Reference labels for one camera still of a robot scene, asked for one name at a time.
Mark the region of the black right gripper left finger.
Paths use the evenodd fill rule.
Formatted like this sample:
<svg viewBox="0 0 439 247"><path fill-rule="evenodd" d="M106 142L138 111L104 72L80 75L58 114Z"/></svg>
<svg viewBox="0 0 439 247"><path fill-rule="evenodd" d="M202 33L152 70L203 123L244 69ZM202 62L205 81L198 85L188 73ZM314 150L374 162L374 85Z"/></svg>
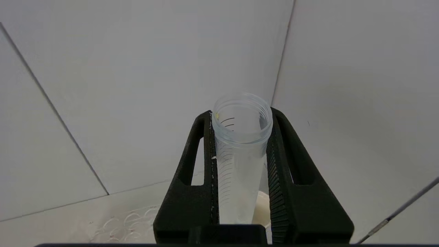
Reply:
<svg viewBox="0 0 439 247"><path fill-rule="evenodd" d="M158 244L184 244L192 228L218 225L218 172L212 112L196 117L177 170L153 223ZM199 142L204 142L204 182L192 185Z"/></svg>

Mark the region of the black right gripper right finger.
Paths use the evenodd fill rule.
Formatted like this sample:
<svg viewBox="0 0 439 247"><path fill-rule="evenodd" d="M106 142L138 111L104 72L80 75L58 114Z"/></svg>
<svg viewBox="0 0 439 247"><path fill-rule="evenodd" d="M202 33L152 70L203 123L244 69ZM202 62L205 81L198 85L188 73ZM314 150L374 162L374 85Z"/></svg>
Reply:
<svg viewBox="0 0 439 247"><path fill-rule="evenodd" d="M354 225L287 117L272 108L268 182L273 244L349 244Z"/></svg>

